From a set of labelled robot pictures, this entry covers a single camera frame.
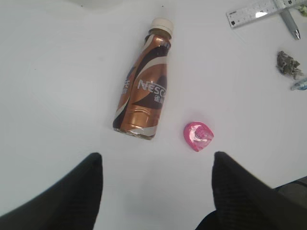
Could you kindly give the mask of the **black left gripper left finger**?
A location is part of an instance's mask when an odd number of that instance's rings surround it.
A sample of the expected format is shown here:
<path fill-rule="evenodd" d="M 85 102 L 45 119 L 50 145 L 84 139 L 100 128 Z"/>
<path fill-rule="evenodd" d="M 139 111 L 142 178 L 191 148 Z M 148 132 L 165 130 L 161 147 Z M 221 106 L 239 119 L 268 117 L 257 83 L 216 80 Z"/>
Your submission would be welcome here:
<path fill-rule="evenodd" d="M 92 230 L 103 192 L 103 160 L 89 154 L 67 175 L 0 218 L 2 230 Z"/>

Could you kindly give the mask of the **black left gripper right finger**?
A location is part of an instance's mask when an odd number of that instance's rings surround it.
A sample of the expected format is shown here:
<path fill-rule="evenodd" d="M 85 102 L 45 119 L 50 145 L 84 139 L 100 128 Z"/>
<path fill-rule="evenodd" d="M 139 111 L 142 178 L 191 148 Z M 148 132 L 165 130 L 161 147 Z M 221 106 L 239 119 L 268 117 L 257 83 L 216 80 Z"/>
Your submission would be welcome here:
<path fill-rule="evenodd" d="M 307 178 L 270 188 L 225 152 L 214 154 L 215 211 L 198 230 L 305 230 Z"/>

